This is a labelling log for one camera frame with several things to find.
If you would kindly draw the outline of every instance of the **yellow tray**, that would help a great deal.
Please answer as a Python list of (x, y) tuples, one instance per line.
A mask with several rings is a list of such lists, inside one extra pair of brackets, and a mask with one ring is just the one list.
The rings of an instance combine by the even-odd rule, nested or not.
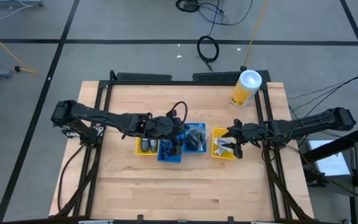
[(160, 144), (160, 141), (157, 141), (157, 151), (156, 152), (152, 152), (150, 149), (147, 150), (147, 152), (143, 152), (141, 145), (142, 144), (142, 140), (141, 138), (136, 138), (136, 154), (140, 155), (140, 156), (156, 156), (158, 155), (158, 144)]
[(214, 153), (214, 151), (219, 148), (219, 146), (214, 144), (214, 138), (222, 137), (222, 135), (226, 134), (227, 132), (228, 130), (226, 128), (214, 128), (213, 137), (212, 137), (212, 150), (211, 150), (212, 157), (234, 160), (234, 151), (232, 152), (224, 151), (224, 153), (222, 153), (221, 156), (218, 156)]

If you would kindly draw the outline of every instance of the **plastic container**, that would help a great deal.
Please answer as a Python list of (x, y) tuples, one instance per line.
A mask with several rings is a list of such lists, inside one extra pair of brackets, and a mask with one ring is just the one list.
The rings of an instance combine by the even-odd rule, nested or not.
[(243, 71), (237, 81), (233, 94), (230, 97), (231, 103), (236, 107), (245, 107), (262, 84), (262, 77), (254, 70)]
[(234, 160), (234, 151), (229, 152), (229, 151), (224, 151), (221, 156), (218, 156), (214, 153), (215, 150), (219, 149), (218, 145), (214, 144), (214, 138), (219, 138), (222, 137), (224, 134), (226, 134), (228, 132), (228, 130), (226, 128), (214, 128), (214, 132), (213, 132), (213, 137), (211, 138), (212, 140), (212, 146), (211, 146), (211, 156), (214, 158), (220, 158), (220, 159), (231, 159)]
[[(205, 128), (205, 124), (204, 123), (185, 123), (185, 125), (187, 125), (187, 126), (189, 126), (189, 127), (200, 127), (202, 130), (204, 130), (204, 132), (206, 133), (206, 128)], [(186, 138), (186, 136), (187, 136), (187, 134), (190, 132), (190, 129), (187, 129), (186, 131), (185, 131), (185, 138)], [(205, 143), (204, 143), (204, 145), (203, 145), (203, 150), (201, 151), (201, 150), (191, 150), (191, 149), (189, 149), (187, 146), (186, 146), (186, 144), (185, 143), (183, 143), (183, 146), (182, 146), (182, 151), (184, 152), (184, 153), (205, 153), (206, 152), (206, 150), (207, 150), (207, 147), (206, 147), (206, 142), (207, 141), (205, 141)]]
[[(177, 139), (181, 140), (183, 139), (184, 137), (184, 134), (180, 134), (177, 136)], [(169, 142), (169, 147), (172, 148), (172, 142), (170, 141)], [(158, 141), (158, 156), (157, 156), (157, 159), (158, 161), (161, 161), (161, 162), (181, 162), (181, 154), (177, 155), (177, 156), (170, 156), (168, 158), (165, 158), (163, 159), (162, 158), (162, 154), (163, 154), (163, 151), (162, 151), (162, 140), (159, 140)]]
[(139, 156), (156, 156), (158, 154), (159, 141), (157, 141), (157, 152), (152, 152), (150, 149), (147, 150), (147, 152), (144, 152), (144, 151), (142, 151), (141, 144), (142, 144), (142, 139), (141, 138), (136, 138), (136, 151), (135, 151), (135, 153), (137, 155), (139, 155)]

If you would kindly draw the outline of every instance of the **blue tray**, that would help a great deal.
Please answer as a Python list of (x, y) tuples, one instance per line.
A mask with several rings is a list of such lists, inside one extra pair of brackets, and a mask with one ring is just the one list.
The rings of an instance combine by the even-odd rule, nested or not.
[[(205, 124), (204, 123), (185, 123), (186, 126), (188, 126), (189, 128), (191, 127), (194, 127), (194, 126), (198, 126), (200, 127), (201, 129), (204, 130), (204, 132), (206, 132), (206, 128), (205, 128)], [(187, 129), (185, 131), (185, 137), (187, 136), (187, 134), (189, 133), (190, 129)], [(182, 146), (182, 151), (185, 152), (185, 153), (204, 153), (206, 152), (206, 142), (204, 143), (203, 145), (203, 150), (202, 151), (199, 151), (199, 150), (190, 150), (187, 148), (186, 146), (186, 143), (183, 143), (183, 146)]]
[[(183, 139), (183, 134), (180, 134), (177, 136), (177, 139), (178, 140), (181, 140)], [(172, 142), (170, 141), (169, 142), (169, 145), (170, 145), (170, 148), (172, 148)], [(181, 154), (177, 155), (177, 156), (170, 156), (170, 157), (167, 157), (167, 158), (162, 158), (162, 140), (160, 140), (159, 144), (158, 144), (158, 156), (157, 156), (157, 159), (158, 161), (161, 161), (161, 162), (181, 162)]]

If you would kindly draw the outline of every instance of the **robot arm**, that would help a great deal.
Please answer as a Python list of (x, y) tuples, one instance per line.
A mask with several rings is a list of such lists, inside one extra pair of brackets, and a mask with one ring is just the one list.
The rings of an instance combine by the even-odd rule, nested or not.
[(234, 125), (227, 128), (229, 131), (222, 137), (234, 137), (237, 140), (234, 155), (242, 159), (241, 144), (249, 142), (260, 147), (258, 141), (265, 141), (271, 147), (281, 148), (292, 139), (298, 139), (307, 134), (327, 129), (350, 131), (355, 124), (356, 121), (349, 110), (334, 108), (292, 121), (266, 121), (264, 125), (242, 124), (241, 121), (235, 119)]
[(102, 126), (116, 128), (125, 136), (147, 139), (175, 139), (172, 141), (172, 154), (181, 153), (181, 142), (176, 140), (177, 135), (185, 132), (185, 124), (176, 117), (174, 109), (166, 116), (152, 117), (151, 113), (114, 114), (90, 108), (74, 100), (59, 101), (51, 120), (54, 126), (69, 128), (80, 136), (81, 145), (95, 147), (99, 144), (100, 132), (94, 127), (88, 127), (81, 120), (91, 121)]

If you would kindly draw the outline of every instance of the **desk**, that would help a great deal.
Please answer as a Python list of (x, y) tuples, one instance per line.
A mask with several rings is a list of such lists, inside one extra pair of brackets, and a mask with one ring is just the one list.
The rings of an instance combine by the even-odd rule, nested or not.
[[(97, 89), (98, 82), (83, 82), (78, 102), (93, 107)], [(109, 112), (151, 112), (160, 116), (176, 102), (185, 101), (189, 108), (186, 122), (205, 123), (211, 137), (214, 127), (232, 126), (234, 118), (243, 123), (258, 123), (255, 101), (246, 108), (236, 108), (229, 101), (232, 90), (233, 86), (113, 85)], [(268, 92), (273, 117), (290, 119), (283, 84), (268, 83)], [(178, 115), (183, 116), (180, 108)], [(171, 164), (159, 162), (155, 156), (135, 155), (136, 139), (121, 140), (121, 136), (114, 128), (106, 130), (92, 219), (135, 220), (137, 215), (143, 214), (145, 220), (226, 221), (228, 216), (233, 216), (236, 221), (274, 221), (261, 149), (247, 144), (242, 147), (244, 158), (241, 160), (212, 158), (210, 138), (207, 153), (184, 154), (180, 164)], [(62, 166), (78, 147), (79, 139), (68, 140)], [(300, 157), (291, 149), (281, 152), (287, 189), (313, 217)], [(62, 203), (67, 202), (78, 186), (84, 152), (81, 153), (66, 170)], [(280, 216), (284, 218), (278, 189), (277, 195)], [(82, 200), (80, 214), (85, 209), (85, 201)], [(56, 190), (50, 214), (57, 212)]]

